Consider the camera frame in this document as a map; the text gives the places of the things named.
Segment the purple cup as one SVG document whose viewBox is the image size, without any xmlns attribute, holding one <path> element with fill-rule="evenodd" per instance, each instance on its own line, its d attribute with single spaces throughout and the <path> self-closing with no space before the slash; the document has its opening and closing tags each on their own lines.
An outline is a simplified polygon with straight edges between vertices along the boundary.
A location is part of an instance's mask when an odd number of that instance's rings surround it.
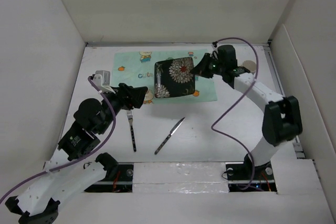
<svg viewBox="0 0 336 224">
<path fill-rule="evenodd" d="M 248 69 L 252 74 L 256 73 L 257 64 L 252 60 L 245 60 L 241 66 Z"/>
</svg>

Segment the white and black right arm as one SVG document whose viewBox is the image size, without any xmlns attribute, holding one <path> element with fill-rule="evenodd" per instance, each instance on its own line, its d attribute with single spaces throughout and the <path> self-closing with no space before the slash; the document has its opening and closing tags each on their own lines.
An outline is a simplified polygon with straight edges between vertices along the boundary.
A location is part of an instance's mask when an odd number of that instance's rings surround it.
<svg viewBox="0 0 336 224">
<path fill-rule="evenodd" d="M 203 78 L 218 75 L 231 88 L 241 92 L 264 114 L 262 138 L 244 158 L 242 167 L 247 178 L 254 179 L 279 150 L 280 145 L 302 133 L 299 102 L 294 96 L 284 97 L 257 81 L 257 74 L 239 66 L 232 45 L 219 46 L 191 70 Z"/>
</svg>

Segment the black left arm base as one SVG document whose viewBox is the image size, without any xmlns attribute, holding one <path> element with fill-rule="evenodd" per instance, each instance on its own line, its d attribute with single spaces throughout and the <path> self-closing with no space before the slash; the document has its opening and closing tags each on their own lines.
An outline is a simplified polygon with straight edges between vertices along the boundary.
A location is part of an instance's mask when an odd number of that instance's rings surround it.
<svg viewBox="0 0 336 224">
<path fill-rule="evenodd" d="M 133 191 L 133 163 L 121 163 L 116 173 L 85 189 L 86 193 L 131 193 Z"/>
</svg>

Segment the black floral rectangular plate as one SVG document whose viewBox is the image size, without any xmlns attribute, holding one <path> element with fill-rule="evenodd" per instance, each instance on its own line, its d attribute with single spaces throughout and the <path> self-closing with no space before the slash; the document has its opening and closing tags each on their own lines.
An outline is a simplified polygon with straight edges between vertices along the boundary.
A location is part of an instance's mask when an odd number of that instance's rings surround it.
<svg viewBox="0 0 336 224">
<path fill-rule="evenodd" d="M 177 98 L 195 92 L 192 57 L 167 59 L 154 65 L 154 97 Z"/>
</svg>

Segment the green cartoon print cloth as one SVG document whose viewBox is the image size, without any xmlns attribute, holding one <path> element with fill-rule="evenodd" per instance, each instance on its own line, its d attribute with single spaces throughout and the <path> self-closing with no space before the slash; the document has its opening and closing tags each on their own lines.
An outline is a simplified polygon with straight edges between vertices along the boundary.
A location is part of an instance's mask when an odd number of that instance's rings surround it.
<svg viewBox="0 0 336 224">
<path fill-rule="evenodd" d="M 111 72 L 111 85 L 118 86 L 125 83 L 128 86 L 148 87 L 144 103 L 145 104 L 165 104 L 165 103 L 196 103 L 211 102 L 217 100 L 214 81 L 212 79 L 202 78 L 195 75 L 195 92 L 177 98 L 154 97 L 154 65 L 158 61 L 167 59 L 176 59 L 183 57 L 192 57 L 194 67 L 201 61 L 207 51 L 184 49 L 173 51 L 134 51 L 117 53 L 114 55 L 113 69 Z"/>
</svg>

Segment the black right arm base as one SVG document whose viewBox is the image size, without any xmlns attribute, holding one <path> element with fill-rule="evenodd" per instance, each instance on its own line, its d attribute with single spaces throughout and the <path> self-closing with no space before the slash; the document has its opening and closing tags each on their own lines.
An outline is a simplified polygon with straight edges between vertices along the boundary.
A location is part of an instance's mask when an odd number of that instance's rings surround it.
<svg viewBox="0 0 336 224">
<path fill-rule="evenodd" d="M 228 183 L 228 190 L 233 192 L 277 192 L 275 177 L 271 163 L 255 168 L 246 168 L 243 162 L 227 162 L 222 178 Z"/>
</svg>

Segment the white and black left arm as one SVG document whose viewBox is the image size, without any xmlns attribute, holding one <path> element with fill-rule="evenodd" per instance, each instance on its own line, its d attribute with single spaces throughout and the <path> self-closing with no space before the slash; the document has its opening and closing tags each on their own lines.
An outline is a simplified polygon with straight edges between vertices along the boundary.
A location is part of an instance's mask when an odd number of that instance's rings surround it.
<svg viewBox="0 0 336 224">
<path fill-rule="evenodd" d="M 20 216 L 19 223 L 53 223 L 65 202 L 95 182 L 112 180 L 117 175 L 118 162 L 108 153 L 99 154 L 80 175 L 70 178 L 72 167 L 95 154 L 109 140 L 98 139 L 109 129 L 114 131 L 116 116 L 121 110 L 139 109 L 148 91 L 124 83 L 104 88 L 92 85 L 103 100 L 82 101 L 74 113 L 72 126 L 58 142 L 44 170 L 10 189 L 1 202 Z"/>
</svg>

